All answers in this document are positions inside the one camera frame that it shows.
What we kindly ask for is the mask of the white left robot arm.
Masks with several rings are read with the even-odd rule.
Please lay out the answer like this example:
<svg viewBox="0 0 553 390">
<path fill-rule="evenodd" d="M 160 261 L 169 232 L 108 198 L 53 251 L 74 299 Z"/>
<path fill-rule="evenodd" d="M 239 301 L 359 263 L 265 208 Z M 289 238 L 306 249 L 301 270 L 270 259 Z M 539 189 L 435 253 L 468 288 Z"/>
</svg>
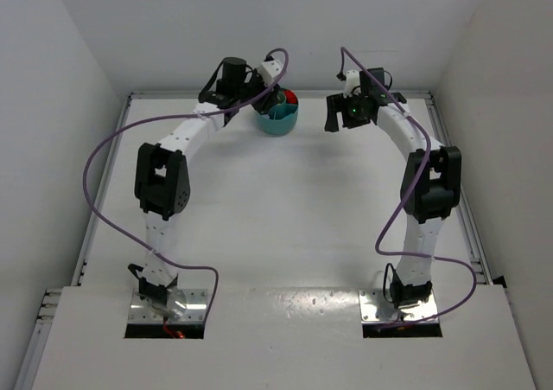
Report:
<svg viewBox="0 0 553 390">
<path fill-rule="evenodd" d="M 176 247 L 180 213 L 191 194 L 189 160 L 230 122 L 240 104 L 256 109 L 274 105 L 279 88 L 270 86 L 283 69 L 283 63 L 271 56 L 256 68 L 238 57 L 224 58 L 201 89 L 192 117 L 156 144 L 144 143 L 139 148 L 134 193 L 143 211 L 146 244 L 151 251 L 142 266 L 130 265 L 129 270 L 138 280 L 140 298 L 157 310 L 176 308 L 177 268 L 158 256 L 167 258 Z"/>
</svg>

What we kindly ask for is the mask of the small red lego brick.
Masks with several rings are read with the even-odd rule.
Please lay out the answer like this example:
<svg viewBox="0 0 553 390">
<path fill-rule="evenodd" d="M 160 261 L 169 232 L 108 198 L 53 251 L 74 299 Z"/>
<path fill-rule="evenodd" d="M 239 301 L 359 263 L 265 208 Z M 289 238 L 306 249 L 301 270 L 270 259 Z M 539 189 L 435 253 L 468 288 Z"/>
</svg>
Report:
<svg viewBox="0 0 553 390">
<path fill-rule="evenodd" d="M 297 105 L 298 104 L 298 98 L 294 92 L 292 92 L 289 89 L 283 89 L 282 93 L 285 97 L 285 103 L 288 105 Z"/>
</svg>

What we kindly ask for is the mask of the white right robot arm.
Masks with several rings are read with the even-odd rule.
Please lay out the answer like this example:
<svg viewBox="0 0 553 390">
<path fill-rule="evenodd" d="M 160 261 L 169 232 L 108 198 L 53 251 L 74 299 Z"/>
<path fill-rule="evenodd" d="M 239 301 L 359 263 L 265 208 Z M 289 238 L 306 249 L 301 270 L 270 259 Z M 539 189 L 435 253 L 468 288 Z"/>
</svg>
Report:
<svg viewBox="0 0 553 390">
<path fill-rule="evenodd" d="M 340 71 L 344 89 L 327 97 L 327 132 L 376 125 L 405 160 L 398 209 L 407 226 L 397 265 L 385 269 L 383 294 L 394 308 L 428 301 L 431 265 L 443 222 L 460 201 L 461 152 L 431 137 L 410 114 L 401 93 L 384 84 L 385 71 Z"/>
</svg>

